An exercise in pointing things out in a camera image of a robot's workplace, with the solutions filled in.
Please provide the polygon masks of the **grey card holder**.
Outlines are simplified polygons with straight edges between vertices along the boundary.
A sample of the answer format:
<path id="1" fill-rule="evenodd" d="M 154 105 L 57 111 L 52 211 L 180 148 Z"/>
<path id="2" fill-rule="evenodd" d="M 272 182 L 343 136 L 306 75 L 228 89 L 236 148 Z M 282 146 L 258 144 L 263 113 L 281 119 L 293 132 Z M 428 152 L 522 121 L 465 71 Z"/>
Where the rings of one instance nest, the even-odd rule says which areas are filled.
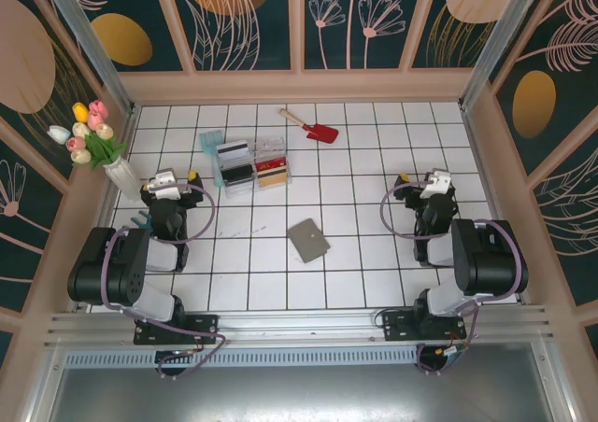
<path id="1" fill-rule="evenodd" d="M 329 243 L 312 218 L 307 218 L 290 227 L 287 235 L 303 263 L 309 263 L 324 256 L 330 249 Z"/>

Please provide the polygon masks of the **black card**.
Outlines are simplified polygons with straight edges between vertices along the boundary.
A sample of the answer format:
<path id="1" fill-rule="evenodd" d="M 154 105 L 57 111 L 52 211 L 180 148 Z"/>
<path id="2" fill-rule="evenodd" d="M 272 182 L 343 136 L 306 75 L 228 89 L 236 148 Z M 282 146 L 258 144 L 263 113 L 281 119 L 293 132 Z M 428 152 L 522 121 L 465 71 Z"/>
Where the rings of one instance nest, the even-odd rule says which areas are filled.
<path id="1" fill-rule="evenodd" d="M 226 186 L 250 182 L 254 179 L 253 166 L 248 163 L 237 165 L 231 168 L 221 169 L 221 177 Z"/>

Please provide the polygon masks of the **white magnetic stripe card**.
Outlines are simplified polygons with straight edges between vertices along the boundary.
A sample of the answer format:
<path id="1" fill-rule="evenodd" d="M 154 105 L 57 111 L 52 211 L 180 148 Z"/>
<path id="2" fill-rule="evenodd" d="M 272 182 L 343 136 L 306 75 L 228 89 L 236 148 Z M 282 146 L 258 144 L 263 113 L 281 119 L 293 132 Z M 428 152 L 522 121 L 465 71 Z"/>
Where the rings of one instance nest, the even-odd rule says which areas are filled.
<path id="1" fill-rule="evenodd" d="M 216 146 L 221 162 L 241 159 L 249 155 L 249 144 L 245 140 L 224 143 Z"/>

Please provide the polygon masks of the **tan gold card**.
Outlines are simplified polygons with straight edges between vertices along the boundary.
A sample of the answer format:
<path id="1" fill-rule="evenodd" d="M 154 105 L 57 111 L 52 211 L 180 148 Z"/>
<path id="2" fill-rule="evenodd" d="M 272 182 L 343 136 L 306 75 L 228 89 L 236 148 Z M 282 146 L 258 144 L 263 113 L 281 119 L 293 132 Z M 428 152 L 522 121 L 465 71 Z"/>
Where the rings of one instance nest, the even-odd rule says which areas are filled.
<path id="1" fill-rule="evenodd" d="M 257 175 L 259 186 L 262 189 L 273 187 L 277 184 L 284 184 L 288 180 L 288 168 L 280 166 L 269 170 L 263 170 Z"/>

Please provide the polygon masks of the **clear acrylic card organizer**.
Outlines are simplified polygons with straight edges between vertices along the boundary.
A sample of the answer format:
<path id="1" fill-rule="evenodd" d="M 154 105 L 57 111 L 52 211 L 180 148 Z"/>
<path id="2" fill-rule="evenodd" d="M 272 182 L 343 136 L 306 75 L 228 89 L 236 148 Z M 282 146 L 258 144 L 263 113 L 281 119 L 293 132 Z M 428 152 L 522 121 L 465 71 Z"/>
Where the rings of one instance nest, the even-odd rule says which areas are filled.
<path id="1" fill-rule="evenodd" d="M 282 137 L 275 137 L 275 138 L 270 138 L 270 139 L 262 138 L 257 141 L 254 141 L 254 142 L 249 142 L 249 141 L 247 141 L 247 142 L 249 144 L 249 155 L 248 156 L 241 158 L 241 159 L 230 160 L 227 162 L 221 162 L 219 160 L 220 170 L 226 169 L 226 168 L 231 168 L 231 167 L 234 167 L 237 165 L 248 164 L 248 163 L 253 166 L 254 179 L 251 180 L 250 182 L 238 183 L 238 184 L 233 184 L 230 186 L 226 186 L 223 183 L 222 187 L 224 189 L 224 194 L 229 199 L 236 198 L 237 196 L 241 196 L 241 195 L 245 195 L 245 194 L 249 194 L 249 193 L 254 193 L 257 191 L 263 191 L 263 190 L 268 190 L 268 189 L 272 189 L 272 188 L 286 186 L 291 181 L 291 168 L 290 168 L 289 160 L 287 157 L 287 149 L 286 149 L 285 140 Z M 288 168 L 287 182 L 284 184 L 277 184 L 273 187 L 262 189 L 258 183 L 257 175 L 259 172 L 256 170 L 255 163 L 259 162 L 259 161 L 265 161 L 265 160 L 269 160 L 269 159 L 282 157 L 282 156 L 284 156 L 287 160 L 287 165 L 286 165 L 286 167 Z"/>

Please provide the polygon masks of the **white ribbed vase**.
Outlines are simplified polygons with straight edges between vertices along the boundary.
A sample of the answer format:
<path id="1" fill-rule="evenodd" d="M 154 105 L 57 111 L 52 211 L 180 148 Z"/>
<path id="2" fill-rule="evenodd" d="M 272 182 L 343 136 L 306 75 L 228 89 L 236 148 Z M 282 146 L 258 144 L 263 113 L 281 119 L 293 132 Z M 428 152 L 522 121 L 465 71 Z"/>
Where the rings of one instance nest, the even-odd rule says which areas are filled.
<path id="1" fill-rule="evenodd" d="M 141 200 L 141 180 L 130 163 L 118 157 L 114 162 L 104 166 L 107 176 L 129 201 Z"/>

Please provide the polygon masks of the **light blue toy rake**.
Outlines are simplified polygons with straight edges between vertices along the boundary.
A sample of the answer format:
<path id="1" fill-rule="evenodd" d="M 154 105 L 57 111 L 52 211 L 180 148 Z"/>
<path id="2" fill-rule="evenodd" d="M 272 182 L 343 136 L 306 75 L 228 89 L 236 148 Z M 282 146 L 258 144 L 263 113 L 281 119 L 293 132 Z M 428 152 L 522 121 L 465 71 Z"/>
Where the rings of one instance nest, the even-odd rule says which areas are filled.
<path id="1" fill-rule="evenodd" d="M 223 186 L 223 179 L 219 167 L 217 146 L 224 143 L 223 132 L 213 131 L 201 133 L 200 143 L 203 152 L 211 157 L 211 170 L 214 178 L 214 185 L 217 188 L 221 188 Z"/>

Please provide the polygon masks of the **tulip bouquet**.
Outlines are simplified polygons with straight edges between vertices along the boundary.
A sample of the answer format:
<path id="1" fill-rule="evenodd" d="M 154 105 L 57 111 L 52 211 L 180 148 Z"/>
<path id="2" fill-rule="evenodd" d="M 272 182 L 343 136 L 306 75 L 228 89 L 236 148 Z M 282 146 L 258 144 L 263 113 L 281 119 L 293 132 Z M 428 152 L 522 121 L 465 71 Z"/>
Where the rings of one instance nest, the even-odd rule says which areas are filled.
<path id="1" fill-rule="evenodd" d="M 124 152 L 126 145 L 116 143 L 114 130 L 107 124 L 106 105 L 99 100 L 84 105 L 72 105 L 75 123 L 72 136 L 66 141 L 74 165 L 89 164 L 93 170 L 113 164 Z"/>

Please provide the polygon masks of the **red toy shovel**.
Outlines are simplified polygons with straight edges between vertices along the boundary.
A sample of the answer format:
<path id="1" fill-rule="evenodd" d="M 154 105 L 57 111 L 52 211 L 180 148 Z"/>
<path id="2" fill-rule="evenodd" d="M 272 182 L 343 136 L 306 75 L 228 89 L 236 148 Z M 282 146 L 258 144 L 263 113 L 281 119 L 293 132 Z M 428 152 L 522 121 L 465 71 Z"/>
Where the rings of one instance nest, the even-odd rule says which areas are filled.
<path id="1" fill-rule="evenodd" d="M 280 109 L 278 113 L 285 119 L 295 123 L 302 130 L 304 130 L 308 139 L 325 144 L 332 144 L 338 137 L 338 130 L 333 127 L 320 125 L 318 123 L 308 125 L 295 117 L 292 113 L 288 112 L 286 109 Z"/>

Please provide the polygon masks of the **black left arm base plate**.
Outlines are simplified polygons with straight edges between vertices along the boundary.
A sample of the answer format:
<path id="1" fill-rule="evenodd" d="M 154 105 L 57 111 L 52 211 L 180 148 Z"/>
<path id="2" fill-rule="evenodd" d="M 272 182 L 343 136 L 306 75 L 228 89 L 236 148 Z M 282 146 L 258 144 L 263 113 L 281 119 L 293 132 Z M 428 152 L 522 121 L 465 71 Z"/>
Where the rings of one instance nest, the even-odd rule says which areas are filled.
<path id="1" fill-rule="evenodd" d="M 174 316 L 166 322 L 169 327 L 193 332 L 206 332 L 209 336 L 201 336 L 202 345 L 214 345 L 216 338 L 213 336 L 218 329 L 218 316 L 215 315 L 184 315 Z M 153 324 L 135 321 L 134 345 L 194 345 L 194 338 L 184 334 L 166 330 Z"/>

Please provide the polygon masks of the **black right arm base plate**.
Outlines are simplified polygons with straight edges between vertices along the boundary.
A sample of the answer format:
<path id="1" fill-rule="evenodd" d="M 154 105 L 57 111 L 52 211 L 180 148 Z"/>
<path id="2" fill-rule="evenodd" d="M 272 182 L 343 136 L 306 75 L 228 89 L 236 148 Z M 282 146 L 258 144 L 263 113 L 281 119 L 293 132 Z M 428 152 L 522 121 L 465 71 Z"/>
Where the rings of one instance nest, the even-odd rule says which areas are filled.
<path id="1" fill-rule="evenodd" d="M 449 342 L 452 336 L 461 340 L 467 337 L 461 318 L 432 316 L 414 307 L 385 310 L 382 328 L 387 342 Z"/>

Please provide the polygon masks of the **aluminium frame post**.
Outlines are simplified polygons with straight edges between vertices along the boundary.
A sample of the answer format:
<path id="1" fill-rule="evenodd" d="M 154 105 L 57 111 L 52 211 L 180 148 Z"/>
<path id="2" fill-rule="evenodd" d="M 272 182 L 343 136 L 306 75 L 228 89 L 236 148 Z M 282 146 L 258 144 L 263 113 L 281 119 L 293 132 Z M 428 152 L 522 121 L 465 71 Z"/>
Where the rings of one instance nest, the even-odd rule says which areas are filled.
<path id="1" fill-rule="evenodd" d="M 498 21 L 491 30 L 472 70 L 471 76 L 459 97 L 459 108 L 467 113 L 475 104 L 487 83 L 491 72 L 507 51 L 516 32 L 530 9 L 534 9 L 534 0 L 508 0 Z"/>
<path id="2" fill-rule="evenodd" d="M 78 38 L 93 67 L 103 79 L 119 109 L 129 117 L 133 112 L 133 102 L 124 88 L 113 62 L 107 56 L 90 21 L 76 0 L 55 0 L 69 28 Z"/>

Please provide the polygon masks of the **aluminium mounting rail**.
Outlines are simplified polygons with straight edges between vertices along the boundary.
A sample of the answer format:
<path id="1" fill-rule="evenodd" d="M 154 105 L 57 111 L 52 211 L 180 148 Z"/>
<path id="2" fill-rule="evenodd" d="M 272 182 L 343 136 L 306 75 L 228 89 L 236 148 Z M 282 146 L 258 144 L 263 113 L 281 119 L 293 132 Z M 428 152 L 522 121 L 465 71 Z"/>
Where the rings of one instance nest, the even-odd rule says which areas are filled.
<path id="1" fill-rule="evenodd" d="M 218 332 L 232 347 L 321 347 L 383 345 L 373 309 L 322 311 L 234 311 L 220 314 Z M 133 345 L 134 321 L 118 313 L 54 315 L 43 337 L 46 347 L 118 348 Z M 487 305 L 480 309 L 477 344 L 549 342 L 554 339 L 538 305 Z"/>

